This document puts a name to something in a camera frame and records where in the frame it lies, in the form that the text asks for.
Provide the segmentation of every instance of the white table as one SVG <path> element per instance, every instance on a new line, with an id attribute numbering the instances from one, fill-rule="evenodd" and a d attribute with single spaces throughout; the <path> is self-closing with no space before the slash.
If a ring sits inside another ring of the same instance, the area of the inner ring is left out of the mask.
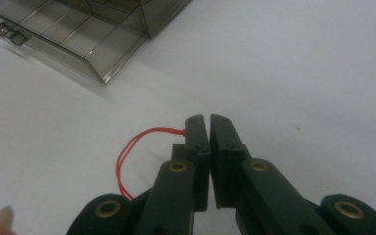
<path id="1" fill-rule="evenodd" d="M 307 199 L 343 193 L 376 210 L 376 1 L 194 0 L 108 86 L 0 39 L 0 208 L 19 234 L 66 234 L 89 201 L 118 192 L 131 137 L 213 113 Z M 140 141 L 128 190 L 151 187 L 183 141 Z M 212 196 L 194 234 L 239 234 Z"/>

